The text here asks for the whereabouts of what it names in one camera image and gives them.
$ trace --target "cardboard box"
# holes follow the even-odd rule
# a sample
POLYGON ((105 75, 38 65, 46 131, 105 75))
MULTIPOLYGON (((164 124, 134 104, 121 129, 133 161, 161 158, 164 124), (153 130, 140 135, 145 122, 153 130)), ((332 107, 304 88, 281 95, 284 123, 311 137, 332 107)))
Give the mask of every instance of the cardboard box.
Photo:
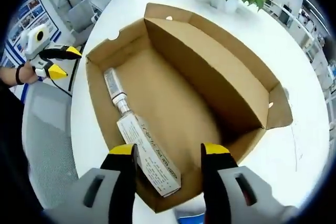
POLYGON ((179 190, 181 173, 155 142, 146 122, 131 112, 125 114, 117 126, 127 144, 138 145, 138 165, 156 191, 167 197, 179 190))
POLYGON ((139 172, 137 192, 155 212, 202 192, 201 143, 224 145, 239 163, 267 129, 292 122, 281 84, 241 41, 192 12, 149 3, 143 19, 88 54, 90 95, 109 149, 124 143, 103 77, 110 67, 181 172, 181 189, 165 198, 139 172))

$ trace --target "black wristband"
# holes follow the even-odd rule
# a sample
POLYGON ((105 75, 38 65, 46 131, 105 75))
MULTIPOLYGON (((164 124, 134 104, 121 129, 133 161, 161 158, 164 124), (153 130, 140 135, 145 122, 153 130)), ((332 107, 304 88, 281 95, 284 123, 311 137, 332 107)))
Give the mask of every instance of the black wristband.
POLYGON ((24 64, 21 64, 21 65, 18 66, 17 69, 16 69, 15 80, 16 80, 16 83, 17 83, 18 85, 23 85, 23 84, 24 84, 23 82, 20 81, 20 78, 19 78, 20 69, 21 69, 21 67, 23 67, 23 66, 24 66, 24 64))

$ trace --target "human hand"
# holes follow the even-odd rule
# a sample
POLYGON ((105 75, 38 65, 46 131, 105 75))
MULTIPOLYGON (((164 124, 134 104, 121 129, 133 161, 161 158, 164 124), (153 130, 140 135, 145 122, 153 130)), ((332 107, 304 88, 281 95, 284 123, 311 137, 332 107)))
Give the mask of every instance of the human hand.
POLYGON ((38 76, 35 74, 33 67, 27 61, 19 70, 19 80, 23 83, 32 84, 37 81, 38 76))

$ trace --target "round table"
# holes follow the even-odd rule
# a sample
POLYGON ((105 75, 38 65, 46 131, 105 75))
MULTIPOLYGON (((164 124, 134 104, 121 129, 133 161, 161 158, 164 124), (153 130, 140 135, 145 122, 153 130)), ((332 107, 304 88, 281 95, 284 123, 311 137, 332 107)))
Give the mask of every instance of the round table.
MULTIPOLYGON (((326 163, 329 121, 319 81, 299 45, 266 12, 243 3, 228 15, 210 7, 210 0, 112 0, 92 31, 83 58, 98 43, 117 38, 121 28, 142 18, 148 2, 190 10, 223 27, 254 51, 288 90, 292 125, 267 131, 240 165, 269 183, 281 204, 300 207, 326 163)), ((109 151, 91 103, 85 62, 82 59, 78 67, 71 108, 71 141, 79 177, 100 167, 109 151)), ((202 197, 194 201, 200 203, 202 197)), ((155 215, 138 196, 133 212, 134 223, 174 223, 172 210, 155 215)))

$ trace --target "white flower pot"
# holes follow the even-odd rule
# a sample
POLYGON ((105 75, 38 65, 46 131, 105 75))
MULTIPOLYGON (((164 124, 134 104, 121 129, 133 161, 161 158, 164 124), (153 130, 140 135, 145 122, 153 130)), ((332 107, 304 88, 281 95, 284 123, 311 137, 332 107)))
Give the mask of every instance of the white flower pot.
POLYGON ((237 10, 238 0, 210 0, 210 5, 231 14, 237 10))

